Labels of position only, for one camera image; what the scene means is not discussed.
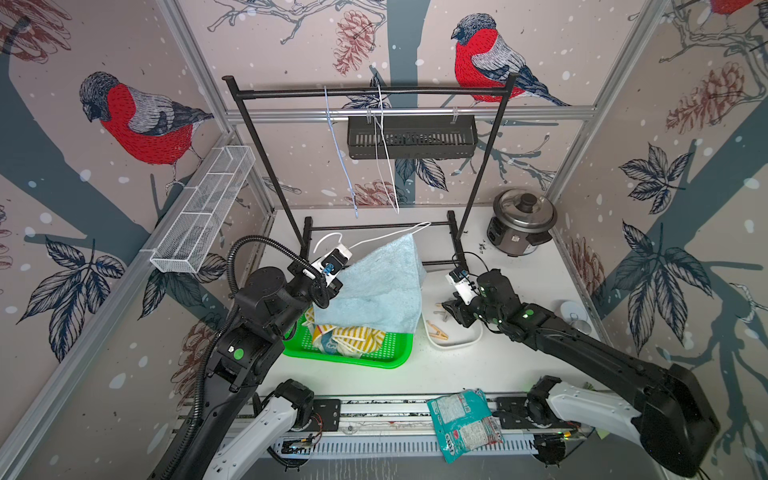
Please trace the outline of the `beige clothespin yellow towel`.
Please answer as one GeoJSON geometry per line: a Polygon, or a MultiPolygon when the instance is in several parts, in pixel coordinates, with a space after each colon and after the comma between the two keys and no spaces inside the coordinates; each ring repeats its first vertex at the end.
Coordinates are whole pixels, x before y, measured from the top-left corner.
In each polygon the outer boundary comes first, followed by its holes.
{"type": "Polygon", "coordinates": [[[445,342],[450,339],[450,337],[443,330],[429,321],[426,322],[426,329],[427,334],[431,339],[441,342],[445,342]]]}

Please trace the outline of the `yellow striped towel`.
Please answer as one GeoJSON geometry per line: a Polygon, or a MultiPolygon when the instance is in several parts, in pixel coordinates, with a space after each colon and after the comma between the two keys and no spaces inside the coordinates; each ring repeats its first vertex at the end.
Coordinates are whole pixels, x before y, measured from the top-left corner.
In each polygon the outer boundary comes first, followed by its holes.
{"type": "Polygon", "coordinates": [[[386,333],[370,327],[339,327],[315,322],[314,310],[308,310],[303,325],[311,336],[311,345],[322,354],[348,358],[361,358],[377,352],[384,343],[386,333]]]}

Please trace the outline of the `light blue towel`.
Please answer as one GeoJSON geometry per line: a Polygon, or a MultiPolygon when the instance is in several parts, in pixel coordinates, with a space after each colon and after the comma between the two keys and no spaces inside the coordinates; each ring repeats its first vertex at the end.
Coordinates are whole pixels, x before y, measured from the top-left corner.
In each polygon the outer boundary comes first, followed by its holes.
{"type": "Polygon", "coordinates": [[[327,308],[315,309],[314,321],[412,334],[422,314],[425,277],[415,240],[405,234],[344,269],[337,276],[339,294],[327,308]]]}

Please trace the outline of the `light blue wire hanger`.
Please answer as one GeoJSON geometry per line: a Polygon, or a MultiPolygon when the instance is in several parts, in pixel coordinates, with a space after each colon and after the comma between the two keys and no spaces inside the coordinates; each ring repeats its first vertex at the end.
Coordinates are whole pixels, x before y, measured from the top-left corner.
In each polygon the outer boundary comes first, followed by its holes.
{"type": "Polygon", "coordinates": [[[330,112],[330,101],[329,101],[330,97],[329,97],[329,94],[328,94],[328,89],[324,85],[322,90],[323,90],[323,98],[324,98],[324,103],[325,103],[326,123],[327,123],[328,129],[329,129],[329,131],[331,133],[331,138],[332,138],[332,141],[333,141],[333,144],[334,144],[334,148],[336,150],[337,159],[338,159],[338,161],[340,163],[342,172],[343,172],[345,180],[347,182],[347,189],[348,189],[348,193],[350,195],[351,204],[352,204],[352,208],[353,208],[353,211],[354,211],[355,218],[359,219],[359,207],[357,205],[356,194],[354,192],[353,183],[352,183],[350,175],[348,173],[348,170],[347,170],[347,167],[346,167],[346,164],[345,164],[345,161],[344,161],[344,157],[342,155],[341,148],[340,148],[340,145],[339,145],[339,142],[337,140],[337,136],[336,136],[336,133],[335,133],[335,130],[334,130],[334,124],[333,124],[333,120],[332,120],[331,112],[330,112]]]}

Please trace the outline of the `white hanger with blue towel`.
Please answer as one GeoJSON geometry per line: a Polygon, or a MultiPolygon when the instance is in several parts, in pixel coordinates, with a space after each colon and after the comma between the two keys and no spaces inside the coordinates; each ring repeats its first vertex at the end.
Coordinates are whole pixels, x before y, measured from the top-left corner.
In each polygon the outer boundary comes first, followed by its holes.
{"type": "MultiPolygon", "coordinates": [[[[400,230],[396,230],[394,232],[390,232],[390,233],[387,233],[387,234],[384,234],[384,235],[380,235],[380,236],[377,236],[377,237],[369,237],[367,239],[363,239],[363,240],[355,243],[354,245],[349,247],[349,250],[355,249],[356,247],[364,245],[364,244],[378,242],[378,241],[381,241],[381,240],[384,240],[384,239],[389,239],[390,237],[399,237],[399,236],[406,235],[406,234],[417,234],[420,231],[430,227],[431,225],[432,225],[431,222],[420,222],[420,223],[417,223],[417,224],[415,224],[413,226],[410,226],[410,227],[407,227],[407,228],[403,228],[403,229],[400,229],[400,230]]],[[[332,232],[326,234],[325,236],[323,236],[315,244],[315,246],[314,246],[314,248],[312,250],[312,254],[315,254],[317,252],[317,250],[319,249],[320,245],[326,239],[328,239],[330,237],[337,237],[338,238],[338,243],[341,244],[342,240],[343,240],[343,233],[341,231],[332,231],[332,232]]]]}

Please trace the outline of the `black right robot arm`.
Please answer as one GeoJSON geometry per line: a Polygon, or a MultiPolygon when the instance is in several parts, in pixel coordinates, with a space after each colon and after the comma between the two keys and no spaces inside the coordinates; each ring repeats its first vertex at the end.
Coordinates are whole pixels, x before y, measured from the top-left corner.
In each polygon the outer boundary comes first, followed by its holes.
{"type": "Polygon", "coordinates": [[[640,447],[667,471],[695,477],[720,430],[698,379],[673,364],[661,367],[622,353],[570,326],[552,311],[523,303],[498,269],[476,279],[456,267],[443,309],[465,328],[476,322],[513,342],[562,360],[607,387],[607,392],[543,376],[528,392],[529,418],[587,424],[640,447]]]}

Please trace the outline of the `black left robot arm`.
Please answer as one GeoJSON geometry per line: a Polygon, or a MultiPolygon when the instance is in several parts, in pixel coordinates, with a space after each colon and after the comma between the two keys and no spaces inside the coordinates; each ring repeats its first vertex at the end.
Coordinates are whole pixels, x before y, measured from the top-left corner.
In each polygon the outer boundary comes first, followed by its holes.
{"type": "Polygon", "coordinates": [[[202,356],[190,413],[151,478],[240,479],[279,437],[310,423],[314,393],[300,382],[282,382],[265,401],[257,389],[300,318],[311,306],[327,308],[339,293],[337,277],[351,257],[347,247],[337,245],[309,262],[260,235],[232,245],[226,266],[233,308],[202,356]],[[277,267],[261,267],[238,285],[235,260],[249,243],[288,257],[293,277],[277,267]]]}

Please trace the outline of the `white rectangular tray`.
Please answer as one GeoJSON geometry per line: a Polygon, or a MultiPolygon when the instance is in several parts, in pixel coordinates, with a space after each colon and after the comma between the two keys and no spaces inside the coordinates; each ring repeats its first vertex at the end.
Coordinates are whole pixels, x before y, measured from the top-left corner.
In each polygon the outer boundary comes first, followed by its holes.
{"type": "Polygon", "coordinates": [[[428,288],[422,290],[422,324],[428,342],[438,350],[447,351],[469,347],[478,343],[483,337],[484,329],[479,324],[475,323],[471,327],[465,328],[442,309],[441,303],[451,298],[450,292],[442,287],[437,290],[428,288]],[[443,330],[450,339],[445,342],[431,339],[427,334],[427,321],[443,330]]]}

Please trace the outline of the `green plastic basket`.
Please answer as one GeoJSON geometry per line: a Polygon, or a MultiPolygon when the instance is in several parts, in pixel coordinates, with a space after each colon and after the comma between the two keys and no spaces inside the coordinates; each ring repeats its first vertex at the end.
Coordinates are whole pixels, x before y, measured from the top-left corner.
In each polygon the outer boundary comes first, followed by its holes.
{"type": "Polygon", "coordinates": [[[410,357],[413,335],[370,327],[319,325],[305,316],[284,345],[284,354],[293,358],[395,369],[410,357]]]}

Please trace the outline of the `silver rice cooker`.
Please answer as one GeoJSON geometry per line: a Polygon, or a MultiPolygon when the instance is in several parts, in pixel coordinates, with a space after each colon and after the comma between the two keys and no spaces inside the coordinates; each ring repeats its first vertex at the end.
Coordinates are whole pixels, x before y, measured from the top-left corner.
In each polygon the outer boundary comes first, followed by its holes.
{"type": "Polygon", "coordinates": [[[558,213],[542,194],[526,188],[508,189],[494,198],[492,207],[486,237],[506,255],[524,256],[552,240],[550,230],[558,213]]]}

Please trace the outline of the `small glass bottle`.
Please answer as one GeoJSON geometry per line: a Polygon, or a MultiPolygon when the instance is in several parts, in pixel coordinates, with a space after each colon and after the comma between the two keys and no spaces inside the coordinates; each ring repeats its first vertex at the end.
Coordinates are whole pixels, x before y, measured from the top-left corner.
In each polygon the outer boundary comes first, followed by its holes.
{"type": "Polygon", "coordinates": [[[585,335],[590,335],[592,333],[592,326],[590,325],[589,322],[585,320],[581,320],[581,319],[573,320],[570,323],[570,326],[585,335]]]}

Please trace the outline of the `teal snack packet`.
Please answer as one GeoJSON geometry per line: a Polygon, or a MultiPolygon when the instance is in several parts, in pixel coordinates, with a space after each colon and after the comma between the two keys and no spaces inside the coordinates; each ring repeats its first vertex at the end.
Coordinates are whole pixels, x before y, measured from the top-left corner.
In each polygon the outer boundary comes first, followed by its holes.
{"type": "Polygon", "coordinates": [[[464,390],[427,401],[444,460],[503,441],[500,421],[492,415],[482,390],[464,390]]]}

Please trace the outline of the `black clothes rack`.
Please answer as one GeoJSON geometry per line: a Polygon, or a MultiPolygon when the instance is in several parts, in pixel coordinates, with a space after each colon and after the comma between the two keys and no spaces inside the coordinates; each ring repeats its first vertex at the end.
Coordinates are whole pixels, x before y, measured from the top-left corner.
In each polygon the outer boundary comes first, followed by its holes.
{"type": "MultiPolygon", "coordinates": [[[[322,106],[318,118],[322,122],[323,127],[317,141],[311,142],[309,140],[289,140],[283,147],[281,147],[280,150],[281,152],[287,154],[291,166],[295,166],[300,157],[304,157],[308,161],[309,168],[306,174],[307,179],[300,185],[301,188],[304,189],[304,195],[306,197],[317,196],[320,200],[321,206],[323,207],[341,207],[347,210],[350,216],[347,225],[341,227],[340,230],[342,232],[368,229],[368,224],[360,221],[360,219],[356,219],[354,215],[350,195],[347,189],[347,182],[342,172],[340,163],[337,159],[331,133],[326,123],[325,103],[322,88],[289,90],[246,90],[238,85],[237,80],[232,75],[225,75],[222,79],[237,108],[238,117],[240,120],[242,120],[248,132],[247,138],[255,147],[255,150],[260,159],[260,163],[263,166],[267,177],[270,179],[271,184],[273,185],[276,198],[282,207],[289,225],[291,226],[293,233],[298,241],[301,257],[309,257],[312,236],[313,234],[320,232],[321,229],[314,223],[314,220],[311,217],[305,217],[302,221],[298,221],[295,218],[290,205],[291,196],[289,192],[283,190],[275,170],[276,162],[274,159],[270,158],[268,152],[266,151],[263,145],[263,141],[259,137],[259,134],[256,130],[254,120],[247,108],[247,104],[250,101],[312,98],[321,101],[322,106]]],[[[334,124],[334,130],[341,148],[342,155],[344,157],[348,173],[353,183],[357,205],[359,207],[359,218],[365,205],[364,195],[366,193],[372,194],[375,199],[379,200],[382,207],[388,209],[390,212],[395,213],[387,199],[387,193],[392,194],[392,186],[390,184],[390,176],[387,171],[385,159],[379,159],[379,166],[382,171],[382,174],[379,174],[375,160],[355,160],[352,159],[348,153],[347,133],[349,120],[353,117],[367,117],[371,114],[375,116],[379,113],[377,106],[378,96],[376,88],[377,86],[362,86],[356,88],[344,87],[328,89],[328,94],[330,97],[330,112],[334,124]]],[[[508,101],[512,93],[512,89],[509,84],[505,84],[502,87],[493,88],[382,86],[381,89],[384,95],[384,101],[394,100],[399,96],[406,96],[411,94],[457,94],[459,96],[479,95],[486,97],[498,97],[502,101],[508,101]]],[[[430,116],[435,114],[426,108],[414,108],[411,110],[384,108],[384,115],[430,116]]],[[[446,159],[391,160],[394,169],[396,187],[400,183],[396,172],[396,164],[400,160],[413,161],[413,166],[407,168],[406,170],[408,175],[413,176],[419,172],[422,172],[426,176],[435,179],[439,185],[444,183],[443,177],[437,171],[436,167],[438,160],[446,159]]],[[[400,211],[407,208],[408,206],[404,199],[405,195],[406,194],[404,192],[397,191],[400,211]]]]}

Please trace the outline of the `black wall basket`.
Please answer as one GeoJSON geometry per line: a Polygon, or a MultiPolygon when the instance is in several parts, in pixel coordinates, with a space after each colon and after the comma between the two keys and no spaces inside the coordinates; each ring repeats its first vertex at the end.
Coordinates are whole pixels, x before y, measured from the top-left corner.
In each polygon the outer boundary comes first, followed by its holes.
{"type": "MultiPolygon", "coordinates": [[[[348,153],[355,160],[375,160],[374,115],[348,123],[348,153]]],[[[388,116],[384,130],[391,159],[461,159],[474,155],[478,144],[471,115],[388,116]]],[[[385,159],[379,150],[379,159],[385,159]]]]}

